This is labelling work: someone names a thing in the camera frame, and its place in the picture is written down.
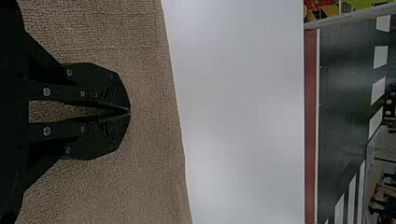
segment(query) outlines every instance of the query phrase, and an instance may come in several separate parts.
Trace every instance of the beige carpet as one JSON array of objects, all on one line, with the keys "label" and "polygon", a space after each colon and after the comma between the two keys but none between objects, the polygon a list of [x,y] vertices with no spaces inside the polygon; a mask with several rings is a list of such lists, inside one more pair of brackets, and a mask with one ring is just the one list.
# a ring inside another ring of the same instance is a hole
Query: beige carpet
[{"label": "beige carpet", "polygon": [[[25,194],[17,223],[191,223],[184,152],[160,0],[24,0],[27,31],[61,63],[120,74],[133,118],[120,149],[60,161]],[[31,120],[84,115],[32,103]]]}]

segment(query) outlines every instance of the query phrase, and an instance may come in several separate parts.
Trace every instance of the floor marking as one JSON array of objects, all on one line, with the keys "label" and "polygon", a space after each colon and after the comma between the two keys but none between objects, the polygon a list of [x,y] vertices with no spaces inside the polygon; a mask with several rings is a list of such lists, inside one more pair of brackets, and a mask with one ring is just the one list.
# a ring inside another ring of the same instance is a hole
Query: floor marking
[{"label": "floor marking", "polygon": [[334,224],[344,224],[344,194],[335,205]]},{"label": "floor marking", "polygon": [[373,105],[382,95],[385,94],[385,83],[387,77],[383,77],[379,79],[372,87],[372,101],[371,105]]},{"label": "floor marking", "polygon": [[353,176],[349,183],[349,193],[347,202],[347,224],[354,224],[355,220],[355,192],[356,192],[356,175]]},{"label": "floor marking", "polygon": [[379,125],[382,122],[382,111],[383,107],[375,113],[375,115],[370,119],[370,126],[369,126],[369,139],[372,137],[376,129],[379,127]]},{"label": "floor marking", "polygon": [[388,62],[388,46],[376,46],[374,54],[374,69],[384,66]]},{"label": "floor marking", "polygon": [[390,31],[390,15],[376,18],[376,29],[379,31]]},{"label": "floor marking", "polygon": [[358,193],[358,217],[357,224],[361,224],[361,219],[363,218],[363,197],[364,197],[364,176],[365,176],[366,161],[361,164],[361,169],[359,170],[359,193]]}]

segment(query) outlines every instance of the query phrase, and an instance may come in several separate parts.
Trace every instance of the black floor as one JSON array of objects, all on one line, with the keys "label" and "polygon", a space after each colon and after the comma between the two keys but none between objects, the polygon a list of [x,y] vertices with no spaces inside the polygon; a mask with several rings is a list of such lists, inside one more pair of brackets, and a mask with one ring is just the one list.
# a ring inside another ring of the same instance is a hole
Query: black floor
[{"label": "black floor", "polygon": [[[396,35],[377,31],[376,20],[320,30],[318,127],[318,224],[334,222],[334,207],[345,194],[347,223],[349,182],[356,175],[355,223],[359,169],[364,161],[370,118],[383,99],[371,105],[372,85],[396,76]],[[388,64],[373,68],[375,46],[389,46]]]}]

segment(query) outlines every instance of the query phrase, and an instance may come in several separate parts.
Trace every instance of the metal bolt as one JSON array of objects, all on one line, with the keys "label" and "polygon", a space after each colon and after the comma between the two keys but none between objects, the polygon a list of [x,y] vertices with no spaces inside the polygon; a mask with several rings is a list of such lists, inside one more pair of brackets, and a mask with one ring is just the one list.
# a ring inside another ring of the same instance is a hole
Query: metal bolt
[{"label": "metal bolt", "polygon": [[98,98],[98,93],[97,93],[96,91],[94,91],[94,92],[92,93],[92,98],[93,98],[93,99]]},{"label": "metal bolt", "polygon": [[91,126],[91,128],[92,128],[92,130],[93,130],[94,132],[96,132],[96,131],[98,130],[98,126],[97,126],[96,124],[93,124],[93,125]]},{"label": "metal bolt", "polygon": [[66,147],[66,149],[64,150],[64,152],[69,155],[70,153],[72,153],[72,148],[71,147]]},{"label": "metal bolt", "polygon": [[43,95],[49,97],[50,94],[51,94],[50,88],[45,87],[45,88],[43,89]]},{"label": "metal bolt", "polygon": [[68,77],[72,77],[73,76],[73,70],[71,70],[71,69],[67,69],[67,76]]},{"label": "metal bolt", "polygon": [[85,133],[87,131],[87,128],[85,126],[81,126],[80,130],[82,133]]},{"label": "metal bolt", "polygon": [[43,129],[43,134],[44,134],[44,136],[49,136],[50,135],[50,127],[45,127]]},{"label": "metal bolt", "polygon": [[85,95],[86,95],[86,93],[85,93],[85,91],[81,91],[81,92],[79,93],[79,95],[81,96],[81,98],[84,98]]}]

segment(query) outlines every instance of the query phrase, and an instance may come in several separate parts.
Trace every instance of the black and white floor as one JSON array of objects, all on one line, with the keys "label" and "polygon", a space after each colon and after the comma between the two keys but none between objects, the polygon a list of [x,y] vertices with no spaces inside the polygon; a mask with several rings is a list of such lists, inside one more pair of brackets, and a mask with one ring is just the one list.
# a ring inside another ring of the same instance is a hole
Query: black and white floor
[{"label": "black and white floor", "polygon": [[367,144],[396,77],[396,17],[318,31],[318,224],[361,224]]}]

